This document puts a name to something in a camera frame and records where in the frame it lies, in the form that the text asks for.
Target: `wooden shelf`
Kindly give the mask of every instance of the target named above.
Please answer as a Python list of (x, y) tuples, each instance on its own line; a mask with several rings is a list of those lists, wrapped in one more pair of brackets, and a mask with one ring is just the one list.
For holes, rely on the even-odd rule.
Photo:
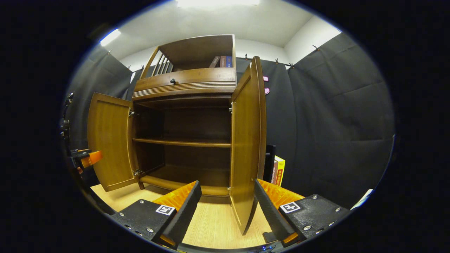
[(210, 139), (179, 139), (179, 138), (133, 138), (136, 142), (154, 143), (162, 145), (189, 146), (189, 147), (211, 147), (211, 148), (230, 148), (229, 140), (210, 140)]
[(229, 196), (230, 172), (220, 169), (197, 169), (166, 165), (139, 178), (139, 181), (168, 190), (176, 190), (198, 180), (202, 194), (207, 196)]

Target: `book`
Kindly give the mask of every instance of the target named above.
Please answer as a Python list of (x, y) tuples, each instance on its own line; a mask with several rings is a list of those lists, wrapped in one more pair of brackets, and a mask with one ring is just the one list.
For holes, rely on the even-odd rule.
[(225, 68), (225, 63), (226, 63), (226, 56), (221, 56), (220, 57), (220, 67), (221, 68)]
[(217, 66), (217, 64), (219, 63), (220, 60), (220, 56), (216, 56), (214, 57), (214, 60), (212, 60), (211, 65), (209, 65), (210, 68), (215, 68)]
[(274, 161), (274, 169), (272, 170), (272, 179), (270, 180), (271, 184), (275, 184), (277, 170), (278, 170), (278, 162)]
[(275, 156), (275, 161), (278, 162), (278, 168), (275, 174), (274, 185), (281, 187), (281, 181), (283, 181), (283, 174), (284, 174), (284, 165), (286, 161), (278, 156)]
[(226, 57), (226, 67), (231, 68), (233, 66), (233, 61), (231, 60), (231, 56)]

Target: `cabinet door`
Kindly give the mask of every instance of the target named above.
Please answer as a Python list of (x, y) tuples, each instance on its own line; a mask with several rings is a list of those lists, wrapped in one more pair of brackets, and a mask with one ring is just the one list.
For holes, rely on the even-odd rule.
[(231, 96), (230, 200), (244, 235), (257, 206), (254, 183), (262, 179), (266, 153), (266, 98), (259, 57), (247, 67)]
[(101, 150), (103, 158), (94, 165), (105, 191), (134, 182), (135, 161), (132, 145), (132, 102), (94, 93), (89, 108), (87, 138), (89, 149)]

